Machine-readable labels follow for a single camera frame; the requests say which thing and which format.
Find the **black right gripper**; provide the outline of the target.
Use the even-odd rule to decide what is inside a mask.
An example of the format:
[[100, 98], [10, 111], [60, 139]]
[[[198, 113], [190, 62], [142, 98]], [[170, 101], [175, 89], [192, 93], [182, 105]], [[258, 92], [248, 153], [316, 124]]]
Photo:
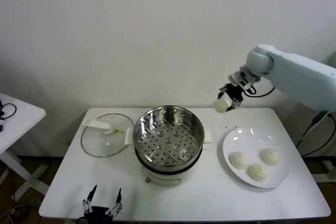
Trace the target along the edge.
[[255, 88], [253, 87], [254, 78], [250, 78], [249, 75], [244, 72], [237, 71], [229, 76], [229, 83], [225, 84], [219, 89], [218, 99], [231, 98], [232, 100], [226, 100], [228, 104], [227, 112], [235, 110], [240, 107], [243, 100], [243, 94], [248, 95], [255, 94]]

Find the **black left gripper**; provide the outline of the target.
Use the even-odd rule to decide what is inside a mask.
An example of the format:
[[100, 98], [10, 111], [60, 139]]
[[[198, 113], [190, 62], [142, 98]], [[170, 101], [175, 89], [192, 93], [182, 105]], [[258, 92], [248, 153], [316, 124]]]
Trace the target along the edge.
[[122, 210], [121, 188], [119, 189], [115, 204], [111, 208], [91, 205], [96, 189], [97, 185], [94, 186], [87, 198], [82, 201], [84, 212], [87, 212], [84, 214], [84, 218], [88, 224], [110, 224], [113, 222], [113, 217], [109, 215], [117, 215]]

